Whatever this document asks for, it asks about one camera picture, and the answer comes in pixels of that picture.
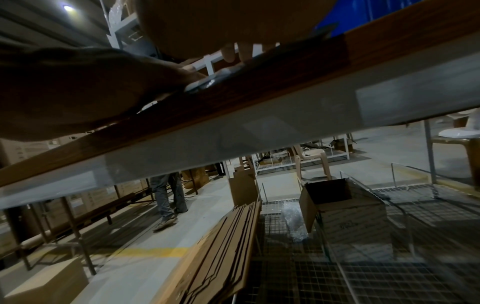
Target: person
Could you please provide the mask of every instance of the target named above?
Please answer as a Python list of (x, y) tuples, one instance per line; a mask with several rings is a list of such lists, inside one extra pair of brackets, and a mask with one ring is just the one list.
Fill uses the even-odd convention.
[[(169, 196), (167, 195), (167, 183), (170, 184), (173, 192), (174, 209), (170, 207)], [(185, 203), (185, 194), (182, 188), (182, 179), (178, 172), (154, 176), (150, 179), (150, 187), (155, 193), (156, 204), (160, 211), (161, 220), (154, 228), (158, 232), (177, 221), (177, 214), (185, 213), (189, 209)]]

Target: metal rack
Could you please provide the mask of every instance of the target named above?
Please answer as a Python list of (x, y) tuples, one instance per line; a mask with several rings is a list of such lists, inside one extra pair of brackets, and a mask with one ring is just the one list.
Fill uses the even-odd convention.
[[(325, 153), (328, 159), (333, 159), (337, 157), (345, 157), (346, 159), (350, 160), (350, 152), (349, 152), (349, 147), (348, 147), (348, 140), (347, 140), (347, 135), (345, 134), (343, 137), (343, 142), (345, 144), (345, 152), (344, 151), (338, 151), (335, 150), (333, 147), (330, 147), (329, 149), (325, 149)], [(278, 170), (280, 168), (287, 168), (287, 167), (295, 167), (295, 156), (290, 155), (288, 152), (288, 156), (283, 156), (281, 158), (280, 163), (270, 163), (270, 164), (264, 164), (260, 165), (259, 158), (257, 157), (256, 154), (252, 155), (253, 159), (253, 166), (255, 170), (255, 175), (258, 176), (260, 172), (265, 172), (265, 171), (270, 171), (270, 170)], [(321, 162), (321, 160), (318, 159), (307, 159), (307, 160), (302, 160), (300, 163), (301, 164), (306, 164), (306, 163), (313, 163), (313, 162)]]
[(434, 184), (369, 189), (355, 182), (385, 203), (391, 258), (332, 258), (336, 247), (318, 223), (294, 243), (282, 216), (287, 200), (264, 203), (260, 249), (237, 303), (478, 302), (480, 200)]

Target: finger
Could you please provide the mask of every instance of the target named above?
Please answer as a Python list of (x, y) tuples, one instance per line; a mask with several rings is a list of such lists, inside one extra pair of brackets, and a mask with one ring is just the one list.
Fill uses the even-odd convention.
[(238, 55), (240, 56), (240, 61), (245, 62), (252, 59), (254, 52), (254, 45), (252, 43), (238, 42)]
[(276, 44), (273, 43), (273, 44), (264, 44), (264, 45), (261, 45), (261, 51), (262, 52), (268, 52), (270, 50), (273, 50), (275, 48)]
[(226, 44), (223, 48), (220, 49), (223, 60), (228, 63), (235, 61), (235, 45), (233, 43)]

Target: warehouse floor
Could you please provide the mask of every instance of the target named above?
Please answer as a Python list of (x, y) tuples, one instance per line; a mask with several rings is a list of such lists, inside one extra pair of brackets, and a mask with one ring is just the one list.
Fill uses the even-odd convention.
[[(451, 127), (450, 123), (431, 123), (432, 134)], [(332, 175), (340, 171), (370, 187), (392, 185), (391, 163), (428, 169), (425, 138), (420, 124), (385, 127), (353, 134), (355, 154), (351, 160), (330, 163)], [(471, 183), (465, 151), (461, 146), (434, 145), (435, 164), (439, 174)], [(232, 160), (229, 172), (238, 166)], [(323, 176), (321, 166), (303, 166), (304, 178)], [(397, 182), (414, 183), (421, 175), (395, 169)], [(300, 189), (294, 170), (261, 174), (258, 183), (263, 199), (298, 197)], [(187, 195), (189, 211), (178, 217), (176, 225), (159, 233), (152, 228), (160, 219), (155, 204), (140, 204), (123, 209), (113, 217), (113, 225), (100, 221), (83, 229), (93, 254), (98, 274), (74, 301), (81, 303), (149, 303), (180, 257), (233, 207), (226, 178), (213, 179)], [(26, 272), (17, 264), (0, 272), (0, 286), (6, 294), (46, 265), (69, 258), (68, 250), (41, 249), (30, 256), (38, 265)]]

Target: plastic wrap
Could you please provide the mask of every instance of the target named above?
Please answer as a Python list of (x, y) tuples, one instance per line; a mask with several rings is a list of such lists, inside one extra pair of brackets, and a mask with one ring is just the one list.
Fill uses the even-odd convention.
[(124, 10), (126, 0), (116, 0), (108, 13), (108, 21), (111, 26), (115, 26), (122, 21), (122, 11)]
[(283, 203), (282, 214), (295, 243), (301, 242), (309, 236), (298, 202)]

